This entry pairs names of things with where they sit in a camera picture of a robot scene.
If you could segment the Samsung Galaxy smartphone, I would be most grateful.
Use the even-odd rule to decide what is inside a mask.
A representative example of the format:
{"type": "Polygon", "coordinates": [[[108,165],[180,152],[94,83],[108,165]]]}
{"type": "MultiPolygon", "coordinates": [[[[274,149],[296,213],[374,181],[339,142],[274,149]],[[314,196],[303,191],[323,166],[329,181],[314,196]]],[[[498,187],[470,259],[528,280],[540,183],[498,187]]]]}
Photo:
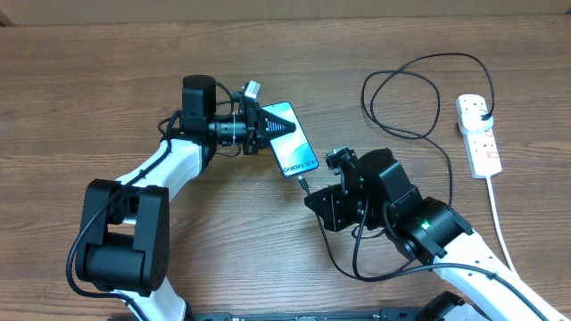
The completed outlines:
{"type": "Polygon", "coordinates": [[[294,177],[319,167],[315,152],[289,102],[262,107],[264,111],[295,124],[293,133],[274,138],[270,146],[284,177],[294,177]]]}

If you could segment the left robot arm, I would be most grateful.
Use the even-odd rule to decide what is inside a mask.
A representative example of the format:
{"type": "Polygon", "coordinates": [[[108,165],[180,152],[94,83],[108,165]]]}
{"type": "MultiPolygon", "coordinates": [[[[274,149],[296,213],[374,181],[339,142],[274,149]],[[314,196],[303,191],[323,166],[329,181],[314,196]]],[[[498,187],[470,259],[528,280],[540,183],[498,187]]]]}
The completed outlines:
{"type": "Polygon", "coordinates": [[[180,109],[158,125],[159,149],[130,173],[87,186],[66,261],[66,279],[76,294],[121,300],[136,320],[192,319],[189,303],[167,278],[170,202],[207,168],[218,146],[255,154],[297,129],[260,107],[260,85],[253,80],[230,94],[230,112],[219,114],[221,87],[211,76],[183,77],[180,109]]]}

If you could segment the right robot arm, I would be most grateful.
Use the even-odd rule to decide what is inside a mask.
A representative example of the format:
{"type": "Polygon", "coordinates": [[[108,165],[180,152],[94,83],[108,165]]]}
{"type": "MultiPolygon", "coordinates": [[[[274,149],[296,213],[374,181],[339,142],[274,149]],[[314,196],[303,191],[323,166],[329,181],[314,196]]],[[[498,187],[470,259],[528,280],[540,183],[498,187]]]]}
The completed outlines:
{"type": "Polygon", "coordinates": [[[433,271],[471,299],[491,320],[562,320],[553,308],[495,256],[452,206],[422,197],[390,149],[361,157],[334,149],[327,166],[341,181],[309,193],[305,205],[339,232],[357,224],[381,228],[398,252],[419,266],[378,276],[385,281],[433,271]]]}

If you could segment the white charger plug adapter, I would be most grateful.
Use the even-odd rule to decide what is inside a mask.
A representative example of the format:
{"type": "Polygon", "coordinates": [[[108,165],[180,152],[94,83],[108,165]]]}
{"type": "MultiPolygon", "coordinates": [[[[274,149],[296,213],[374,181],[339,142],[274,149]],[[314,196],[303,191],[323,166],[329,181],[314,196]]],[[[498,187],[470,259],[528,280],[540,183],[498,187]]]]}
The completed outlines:
{"type": "Polygon", "coordinates": [[[491,129],[494,120],[492,116],[484,119],[487,114],[484,110],[461,110],[458,120],[460,132],[463,135],[472,135],[491,129]]]}

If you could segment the white power strip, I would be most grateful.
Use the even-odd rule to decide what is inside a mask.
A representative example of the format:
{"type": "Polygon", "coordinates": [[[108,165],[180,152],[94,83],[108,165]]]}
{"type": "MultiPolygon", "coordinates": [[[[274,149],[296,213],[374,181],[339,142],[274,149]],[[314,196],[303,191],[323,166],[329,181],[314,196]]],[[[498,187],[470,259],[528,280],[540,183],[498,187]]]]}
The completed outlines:
{"type": "MultiPolygon", "coordinates": [[[[461,110],[484,110],[488,112],[485,99],[480,95],[460,95],[455,105],[458,120],[461,110]]],[[[462,134],[462,138],[467,152],[468,166],[473,178],[491,178],[502,171],[498,147],[492,128],[472,135],[462,134]]]]}

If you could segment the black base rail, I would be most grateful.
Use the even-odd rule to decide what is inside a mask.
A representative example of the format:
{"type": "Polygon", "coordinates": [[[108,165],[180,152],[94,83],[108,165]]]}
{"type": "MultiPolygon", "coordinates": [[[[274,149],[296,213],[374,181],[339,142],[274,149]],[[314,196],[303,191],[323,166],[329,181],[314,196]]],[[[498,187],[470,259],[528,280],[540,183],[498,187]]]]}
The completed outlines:
{"type": "Polygon", "coordinates": [[[376,311],[231,314],[194,313],[194,321],[488,321],[487,315],[452,292],[442,292],[424,307],[392,307],[376,311]]]}

